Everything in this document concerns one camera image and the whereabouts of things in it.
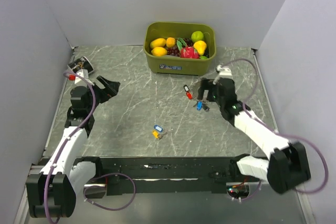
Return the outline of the black tag key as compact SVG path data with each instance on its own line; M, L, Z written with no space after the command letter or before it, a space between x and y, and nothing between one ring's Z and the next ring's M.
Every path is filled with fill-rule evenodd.
M184 85L183 88L184 88L184 90L185 90L186 92L189 92L189 90L190 90L189 87L188 87L187 85Z

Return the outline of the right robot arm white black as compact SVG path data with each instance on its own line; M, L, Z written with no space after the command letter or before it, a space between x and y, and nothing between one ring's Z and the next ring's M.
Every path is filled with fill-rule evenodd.
M266 155L256 158L241 154L230 161L229 175L235 181L246 176L267 181L271 188L283 194L311 178L307 152L299 142L290 142L261 124L259 118L237 99L232 79L203 78L198 89L202 99L207 91L207 101L215 102L222 117L233 127L245 133Z

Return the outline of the blue tag key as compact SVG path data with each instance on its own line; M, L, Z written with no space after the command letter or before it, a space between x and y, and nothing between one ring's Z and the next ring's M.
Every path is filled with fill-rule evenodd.
M163 129L162 127L160 127L159 125L155 125L155 126L154 126L154 129L155 129L156 131L160 132L160 133L164 131L164 129Z
M198 101L197 104L196 104L196 109L198 111L200 111L202 109L202 107L203 107L203 102L202 101Z

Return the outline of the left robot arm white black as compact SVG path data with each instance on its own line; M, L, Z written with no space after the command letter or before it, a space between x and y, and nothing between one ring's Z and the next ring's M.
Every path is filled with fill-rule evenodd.
M71 106L62 138L52 157L38 174L26 180L29 214L33 218L60 219L70 217L76 206L77 195L90 181L98 183L104 170L98 157L84 157L76 162L81 147L87 141L94 125L95 108L116 96L120 83L102 76L100 88L89 79L76 85L70 92Z

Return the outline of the red tag key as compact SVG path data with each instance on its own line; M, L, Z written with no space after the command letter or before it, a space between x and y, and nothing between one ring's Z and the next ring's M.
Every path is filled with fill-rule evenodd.
M193 96L190 92L186 92L186 96L188 97L189 100L193 99Z

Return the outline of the metal keyring disc with rings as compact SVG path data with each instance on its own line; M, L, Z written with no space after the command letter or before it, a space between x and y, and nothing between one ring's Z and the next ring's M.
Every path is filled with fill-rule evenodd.
M199 89L200 89L200 87L201 87L201 80L200 81L198 81L198 82L196 82L196 83L194 83L193 85L192 85L192 87L191 87L191 92L192 92L192 96L193 96L193 101L198 101L199 99L198 99L198 91L199 91Z

